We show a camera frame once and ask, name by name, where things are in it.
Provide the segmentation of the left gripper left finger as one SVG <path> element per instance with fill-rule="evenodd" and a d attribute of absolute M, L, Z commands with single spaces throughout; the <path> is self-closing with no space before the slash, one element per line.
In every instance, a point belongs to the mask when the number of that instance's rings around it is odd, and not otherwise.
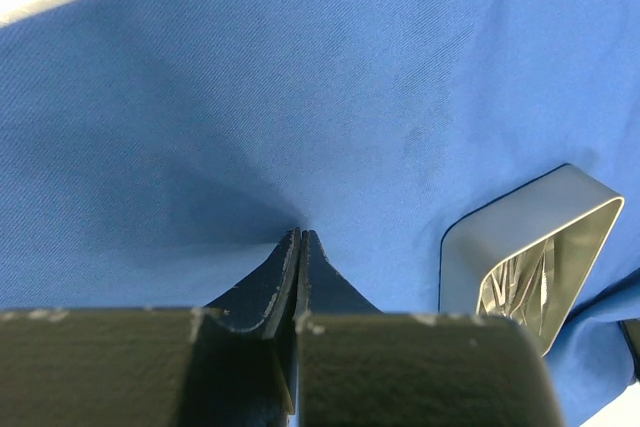
<path fill-rule="evenodd" d="M 6 309 L 5 426 L 284 426 L 300 233 L 203 307 Z"/>

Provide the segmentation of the blue surgical wrap cloth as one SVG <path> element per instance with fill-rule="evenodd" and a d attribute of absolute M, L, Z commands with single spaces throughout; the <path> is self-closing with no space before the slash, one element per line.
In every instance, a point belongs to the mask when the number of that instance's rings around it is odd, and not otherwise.
<path fill-rule="evenodd" d="M 569 163 L 625 205 L 548 355 L 633 380 L 639 0 L 79 0 L 1 31 L 1 304 L 202 305 L 293 227 L 433 312 L 465 214 Z"/>

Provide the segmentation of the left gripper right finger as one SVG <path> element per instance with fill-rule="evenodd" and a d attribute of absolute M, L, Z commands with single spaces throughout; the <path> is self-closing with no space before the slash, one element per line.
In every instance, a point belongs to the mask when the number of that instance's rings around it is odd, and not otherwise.
<path fill-rule="evenodd" d="M 502 317 L 384 313 L 302 235 L 295 313 L 303 426 L 561 426 L 530 336 Z"/>

